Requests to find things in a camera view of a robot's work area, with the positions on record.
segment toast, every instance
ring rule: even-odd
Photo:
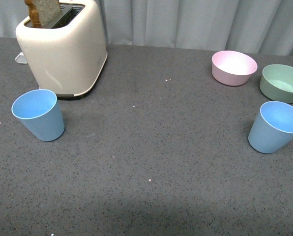
[[[59,0],[24,0],[34,28],[44,28],[60,12]]]

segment cream toaster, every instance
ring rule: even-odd
[[[59,0],[61,14],[45,28],[26,17],[16,37],[40,87],[76,97],[95,84],[107,58],[99,8],[93,0]]]

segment curtain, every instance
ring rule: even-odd
[[[96,0],[108,44],[293,55],[293,0]],[[0,37],[15,37],[23,0],[0,0]]]

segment plastic cup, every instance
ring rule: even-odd
[[[37,89],[18,97],[12,114],[38,139],[48,142],[64,132],[61,110],[54,92]]]
[[[293,139],[293,106],[279,101],[262,104],[248,141],[261,153],[273,153]]]

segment speckled countertop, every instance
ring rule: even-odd
[[[247,136],[268,64],[225,86],[214,52],[109,46],[94,88],[60,100],[66,130],[39,141],[11,113],[38,85],[0,38],[0,236],[293,235],[293,140],[273,154]]]

